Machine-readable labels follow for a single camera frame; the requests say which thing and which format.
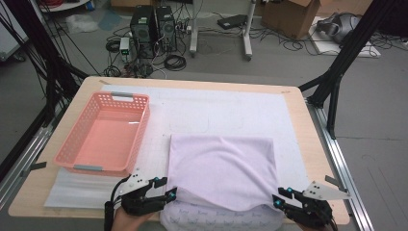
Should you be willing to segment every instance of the white cloth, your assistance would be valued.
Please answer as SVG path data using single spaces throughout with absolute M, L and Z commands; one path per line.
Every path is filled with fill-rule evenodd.
M 271 196 L 278 182 L 270 138 L 172 135 L 167 177 L 167 189 L 178 188 L 177 201 L 161 213 L 167 230 L 281 225 Z

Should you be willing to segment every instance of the white metal stand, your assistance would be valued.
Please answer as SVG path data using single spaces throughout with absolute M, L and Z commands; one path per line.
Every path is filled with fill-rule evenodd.
M 195 4 L 196 0 L 192 0 L 192 27 L 191 27 L 191 40 L 190 40 L 190 54 L 194 58 L 195 53 L 197 52 L 197 41 L 198 41 L 198 27 L 197 27 L 197 16 L 198 9 Z M 249 32 L 251 30 L 252 18 L 255 12 L 256 0 L 251 0 L 249 12 L 247 15 L 246 26 L 243 27 L 242 37 L 243 45 L 245 47 L 245 56 L 250 61 L 252 59 L 252 48 L 251 41 L 249 37 Z

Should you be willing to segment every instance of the pink basket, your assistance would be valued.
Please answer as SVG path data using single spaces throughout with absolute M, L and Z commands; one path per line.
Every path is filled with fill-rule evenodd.
M 95 92 L 54 162 L 77 173 L 132 173 L 150 116 L 147 95 Z

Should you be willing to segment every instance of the gray floor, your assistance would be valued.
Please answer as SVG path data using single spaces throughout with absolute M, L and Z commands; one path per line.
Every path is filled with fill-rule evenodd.
M 105 30 L 72 35 L 98 71 L 106 67 L 105 38 L 126 26 L 129 20 L 97 10 L 89 13 Z M 217 27 L 216 17 L 203 24 Z M 255 27 L 259 18 L 255 18 Z M 311 52 L 313 46 L 307 44 Z M 72 45 L 71 61 L 94 73 Z M 335 57 L 311 56 L 305 49 L 289 51 L 276 37 L 252 40 L 251 62 L 242 55 L 241 38 L 219 34 L 200 34 L 198 54 L 188 53 L 187 67 L 181 72 L 166 71 L 173 80 L 300 86 L 322 74 Z M 354 182 L 363 198 L 375 230 L 408 229 L 408 52 L 398 48 L 381 49 L 380 59 L 358 58 L 346 73 L 341 86 L 336 135 Z M 2 127 L 0 161 L 44 105 L 37 77 L 30 63 L 0 65 Z M 152 78 L 163 79 L 162 72 Z M 309 96 L 311 90 L 304 92 Z M 2 230 L 101 230 L 99 219 L 11 218 L 8 205 L 0 213 Z M 295 227 L 284 230 L 296 230 Z M 348 225 L 341 230 L 355 230 Z

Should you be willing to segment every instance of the box flap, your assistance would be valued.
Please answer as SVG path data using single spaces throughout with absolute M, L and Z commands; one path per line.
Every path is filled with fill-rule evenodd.
M 302 7 L 307 7 L 312 0 L 289 0 L 290 2 L 296 3 Z M 332 2 L 333 0 L 318 0 L 322 6 Z

